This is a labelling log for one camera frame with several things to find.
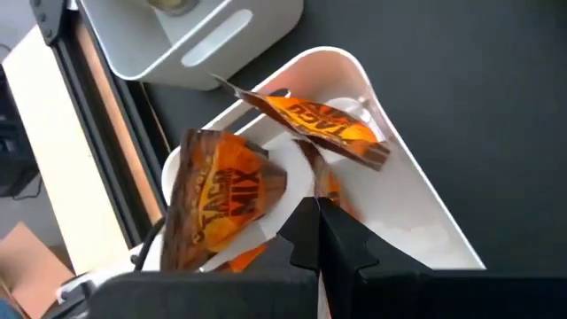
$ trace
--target cardboard box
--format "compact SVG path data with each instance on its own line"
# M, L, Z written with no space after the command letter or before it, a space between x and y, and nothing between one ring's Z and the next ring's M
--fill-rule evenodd
M23 222L0 241L0 298L25 317L41 318L56 301L55 291L72 277Z

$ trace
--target orange packet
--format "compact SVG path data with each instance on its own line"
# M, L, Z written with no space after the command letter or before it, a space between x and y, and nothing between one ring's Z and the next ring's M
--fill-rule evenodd
M250 266L250 264L256 259L256 257L264 253L266 248L268 248L268 242L239 254L232 261L222 263L219 267L217 267L216 270L230 273L243 272L246 268L248 268L248 266Z
M284 194L286 173L241 136L189 130L166 219L163 270L196 270Z
M346 112L295 97L262 96L215 78L236 97L290 131L366 167L379 170L390 154L370 128Z
M358 219L359 216L350 205L343 187L333 174L325 158L317 150L317 147L308 141L295 140L295 143L299 146L313 169L315 175L315 197L329 198L335 205L340 206L352 217Z

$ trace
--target wooden edge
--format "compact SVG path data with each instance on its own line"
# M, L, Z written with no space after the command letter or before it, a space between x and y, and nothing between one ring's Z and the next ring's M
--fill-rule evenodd
M162 217L158 205L158 199L151 191L150 181L145 173L144 166L142 165L142 161L136 151L134 142L130 137L128 127L124 121L118 102L114 97L113 90L106 78L105 70L99 56L97 55L97 50L92 42L89 31L86 26L80 22L77 23L75 32L82 49L82 53L87 60L89 69L93 74L95 83L97 84L98 92L105 104L106 111L114 128L114 133L116 133L116 136L118 137L120 148L126 157L128 167L134 177L134 183L140 193L146 213L153 224Z

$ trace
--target snack packet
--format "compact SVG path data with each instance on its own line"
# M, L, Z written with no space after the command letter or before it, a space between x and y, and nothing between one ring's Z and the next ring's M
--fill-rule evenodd
M286 173L241 136L189 130L166 219L162 270L196 270L284 194Z
M256 259L256 257L264 253L266 248L268 248L268 242L262 243L256 248L239 254L231 261L223 262L215 270L229 273L243 272Z
M378 142L362 121L336 108L295 97L270 97L240 89L215 76L225 88L255 106L291 132L341 154L366 167L379 170L390 150Z
M315 197L329 198L335 205L340 206L352 217L358 219L359 216L349 204L340 182L319 150L317 150L317 147L303 140L295 140L295 143L299 146L313 169L315 175Z

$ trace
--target black table surface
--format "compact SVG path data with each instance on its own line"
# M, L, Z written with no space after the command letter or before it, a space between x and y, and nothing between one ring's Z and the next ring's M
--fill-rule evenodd
M305 0L297 27L231 80L250 89L319 45L360 60L489 269L567 269L567 2ZM234 102L148 90L172 144Z

